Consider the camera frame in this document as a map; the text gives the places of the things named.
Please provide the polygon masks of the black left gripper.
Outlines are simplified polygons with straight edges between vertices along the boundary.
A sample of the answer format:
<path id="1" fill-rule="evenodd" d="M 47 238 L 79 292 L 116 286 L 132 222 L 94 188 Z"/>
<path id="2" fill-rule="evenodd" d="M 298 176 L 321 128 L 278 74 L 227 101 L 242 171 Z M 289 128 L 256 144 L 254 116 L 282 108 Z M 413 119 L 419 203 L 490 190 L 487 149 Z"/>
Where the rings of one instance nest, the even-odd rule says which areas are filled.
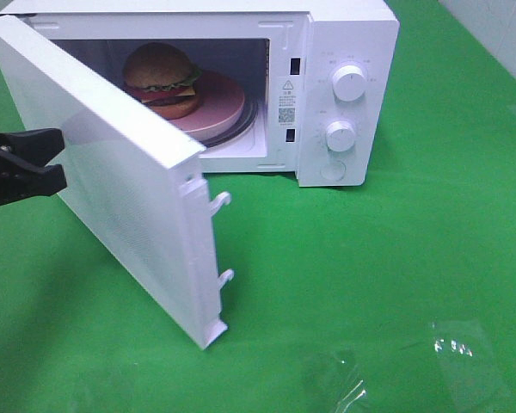
<path id="1" fill-rule="evenodd" d="M 48 164 L 64 148 L 63 133 L 57 128 L 0 133 L 0 206 L 65 189 L 63 166 Z"/>

